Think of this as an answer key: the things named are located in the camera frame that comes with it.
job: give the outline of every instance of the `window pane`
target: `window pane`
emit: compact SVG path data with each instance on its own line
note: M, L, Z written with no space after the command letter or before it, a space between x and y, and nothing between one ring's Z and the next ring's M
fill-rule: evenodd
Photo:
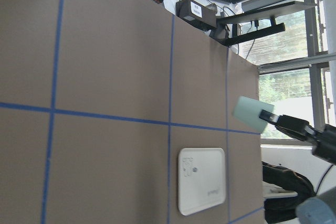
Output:
M306 57L306 21L304 11L276 18L276 23L285 23L286 31L255 40L247 60L261 65L276 61ZM258 29L270 26L269 20L261 20ZM242 33L254 31L256 28L250 23L242 25ZM246 58L253 41L240 44L240 55Z
M275 114L301 118L309 121L313 126L309 69L260 76L259 99L275 105ZM261 138L290 139L270 124Z
M323 0L315 0L316 6L316 24L319 42L319 52L328 51L326 21L324 16Z
M329 68L321 69L321 79L322 79L323 104L324 104L324 119L326 123L336 126L333 95L331 89L331 76Z

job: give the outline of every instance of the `black bag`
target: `black bag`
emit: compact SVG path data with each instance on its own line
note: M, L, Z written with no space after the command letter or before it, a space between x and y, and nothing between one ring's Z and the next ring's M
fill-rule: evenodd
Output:
M306 199L316 195L309 179L288 168L263 162L262 171L263 181L298 193L295 197L264 201L265 219L269 224L296 218L295 208Z

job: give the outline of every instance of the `barcode sticker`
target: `barcode sticker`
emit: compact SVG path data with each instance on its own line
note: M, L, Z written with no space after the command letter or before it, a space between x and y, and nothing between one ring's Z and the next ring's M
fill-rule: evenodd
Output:
M193 2L190 2L190 6L191 6L191 12L196 16L202 18L202 8Z

